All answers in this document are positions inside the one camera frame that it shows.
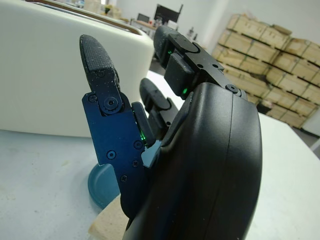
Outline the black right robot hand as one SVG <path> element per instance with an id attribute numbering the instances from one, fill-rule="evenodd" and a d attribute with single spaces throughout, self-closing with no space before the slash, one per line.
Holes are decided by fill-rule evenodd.
<path id="1" fill-rule="evenodd" d="M 153 44 L 177 108 L 149 79 L 130 103 L 103 46 L 79 38 L 82 104 L 98 163 L 113 167 L 125 240 L 243 240 L 262 178 L 256 106 L 201 46 L 160 26 Z"/>

